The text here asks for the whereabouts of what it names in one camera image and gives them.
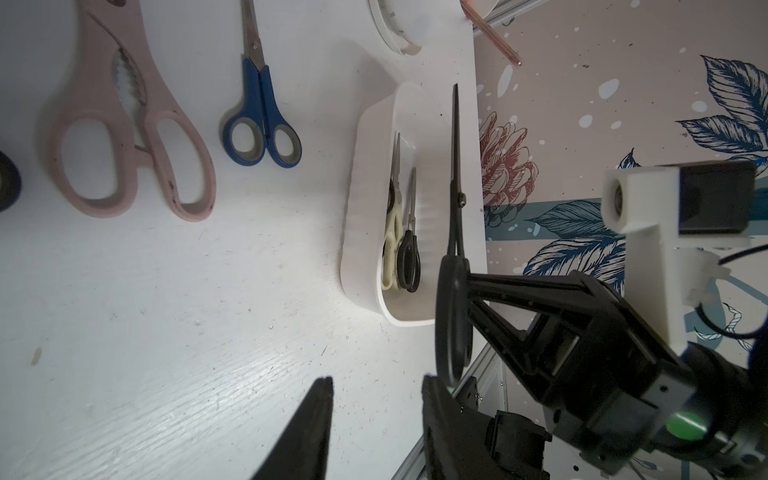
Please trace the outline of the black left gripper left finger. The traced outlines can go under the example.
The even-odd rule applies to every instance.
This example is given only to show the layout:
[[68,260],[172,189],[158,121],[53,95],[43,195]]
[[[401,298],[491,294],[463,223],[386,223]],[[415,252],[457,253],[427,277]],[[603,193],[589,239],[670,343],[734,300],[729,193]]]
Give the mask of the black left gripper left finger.
[[331,377],[313,382],[253,480],[326,478],[333,394]]

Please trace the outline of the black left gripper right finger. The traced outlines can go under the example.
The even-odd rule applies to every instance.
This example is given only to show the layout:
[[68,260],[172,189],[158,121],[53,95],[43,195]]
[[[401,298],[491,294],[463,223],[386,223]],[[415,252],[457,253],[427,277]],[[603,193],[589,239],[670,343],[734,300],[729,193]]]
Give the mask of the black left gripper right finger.
[[549,433],[528,418],[491,417],[453,398],[435,376],[422,382],[426,472],[430,479],[547,479]]

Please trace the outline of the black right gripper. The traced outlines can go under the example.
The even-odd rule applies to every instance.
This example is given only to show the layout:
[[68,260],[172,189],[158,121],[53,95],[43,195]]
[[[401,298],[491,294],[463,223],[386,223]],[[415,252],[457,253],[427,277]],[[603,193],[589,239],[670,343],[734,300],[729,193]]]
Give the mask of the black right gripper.
[[691,370],[615,289],[591,276],[469,273],[461,295],[534,312],[523,332],[485,302],[469,304],[473,325],[546,409],[552,434],[607,474],[650,446],[693,394]]

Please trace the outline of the black handled scissors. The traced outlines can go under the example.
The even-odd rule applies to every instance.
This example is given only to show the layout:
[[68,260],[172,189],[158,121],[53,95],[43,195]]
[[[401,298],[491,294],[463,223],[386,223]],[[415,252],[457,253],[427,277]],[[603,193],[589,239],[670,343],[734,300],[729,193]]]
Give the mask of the black handled scissors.
[[447,253],[438,276],[435,308],[435,358],[438,377],[456,387],[471,359],[473,326],[469,320],[469,261],[464,252],[463,215],[466,196],[461,188],[459,86],[452,89],[451,180]]

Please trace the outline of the blue handled scissors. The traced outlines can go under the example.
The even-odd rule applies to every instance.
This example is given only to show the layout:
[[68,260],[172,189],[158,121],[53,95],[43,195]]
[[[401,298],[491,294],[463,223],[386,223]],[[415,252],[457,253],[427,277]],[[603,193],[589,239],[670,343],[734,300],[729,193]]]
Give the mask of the blue handled scissors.
[[[254,2],[243,0],[240,4],[244,29],[243,104],[224,123],[222,145],[230,159],[241,166],[254,166],[268,153],[280,167],[294,168],[302,158],[302,143],[279,110],[270,68],[264,58]],[[233,135],[238,125],[248,126],[254,135],[255,145],[250,151],[239,150],[234,144]]]

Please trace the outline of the pink kitchen scissors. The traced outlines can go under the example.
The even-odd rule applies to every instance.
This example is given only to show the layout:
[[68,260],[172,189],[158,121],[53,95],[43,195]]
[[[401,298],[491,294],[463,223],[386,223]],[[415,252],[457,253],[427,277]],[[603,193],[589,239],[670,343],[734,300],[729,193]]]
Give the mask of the pink kitchen scissors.
[[[212,213],[216,174],[201,135],[167,87],[151,54],[137,1],[80,1],[82,31],[80,64],[71,95],[50,133],[49,158],[53,179],[63,196],[80,212],[111,218],[128,211],[138,192],[138,172],[154,170],[165,200],[175,215],[201,222]],[[63,143],[69,128],[96,120],[107,129],[116,157],[116,192],[104,199],[80,196],[64,168]],[[202,167],[204,192],[192,203],[180,198],[159,127],[172,121],[190,139]]]

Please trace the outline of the yellow handled scissors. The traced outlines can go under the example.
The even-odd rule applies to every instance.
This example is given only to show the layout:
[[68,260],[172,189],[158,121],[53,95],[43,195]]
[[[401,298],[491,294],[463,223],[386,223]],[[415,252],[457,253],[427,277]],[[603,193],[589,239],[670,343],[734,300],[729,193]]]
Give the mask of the yellow handled scissors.
[[0,212],[4,212],[17,202],[22,190],[20,172],[4,152],[0,152],[0,178]]

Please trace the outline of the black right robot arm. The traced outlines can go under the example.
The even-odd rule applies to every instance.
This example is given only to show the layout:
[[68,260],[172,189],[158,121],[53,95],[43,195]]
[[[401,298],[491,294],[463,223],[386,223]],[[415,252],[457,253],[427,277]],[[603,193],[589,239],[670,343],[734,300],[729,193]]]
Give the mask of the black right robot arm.
[[675,353],[613,288],[472,274],[467,315],[545,411],[552,435],[614,474],[659,451],[722,479],[767,475],[767,380],[689,343]]

